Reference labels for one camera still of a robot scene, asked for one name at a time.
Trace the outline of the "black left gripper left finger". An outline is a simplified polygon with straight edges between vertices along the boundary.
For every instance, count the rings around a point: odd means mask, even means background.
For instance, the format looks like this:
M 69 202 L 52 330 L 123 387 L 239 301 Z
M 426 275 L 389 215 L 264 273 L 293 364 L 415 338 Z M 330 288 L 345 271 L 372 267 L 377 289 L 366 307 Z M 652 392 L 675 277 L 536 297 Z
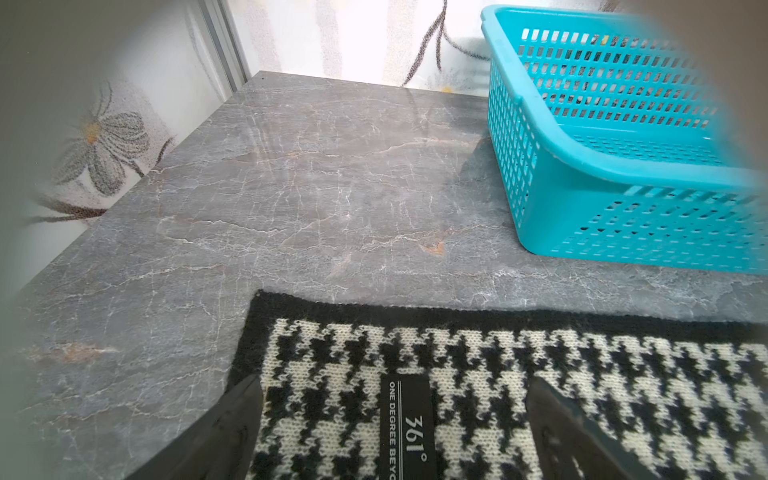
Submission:
M 264 395 L 253 374 L 239 382 L 131 479 L 243 479 L 252 463 Z

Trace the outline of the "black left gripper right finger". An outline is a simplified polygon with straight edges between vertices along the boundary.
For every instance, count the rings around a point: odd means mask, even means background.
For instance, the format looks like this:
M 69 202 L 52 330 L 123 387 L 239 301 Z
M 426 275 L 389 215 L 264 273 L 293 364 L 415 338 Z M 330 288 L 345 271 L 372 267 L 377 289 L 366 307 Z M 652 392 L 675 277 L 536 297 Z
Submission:
M 525 405 L 544 479 L 656 477 L 545 379 L 531 378 Z

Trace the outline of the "black white houndstooth scarf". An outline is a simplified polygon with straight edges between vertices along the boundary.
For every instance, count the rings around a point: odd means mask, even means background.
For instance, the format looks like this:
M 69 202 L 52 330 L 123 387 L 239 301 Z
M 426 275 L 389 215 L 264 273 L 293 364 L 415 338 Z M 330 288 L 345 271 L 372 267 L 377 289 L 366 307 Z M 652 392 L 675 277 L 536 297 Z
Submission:
M 767 329 L 552 310 L 329 304 L 258 291 L 228 382 L 265 393 L 256 479 L 374 479 L 387 374 L 427 377 L 441 479 L 537 479 L 544 378 L 663 479 L 767 475 Z

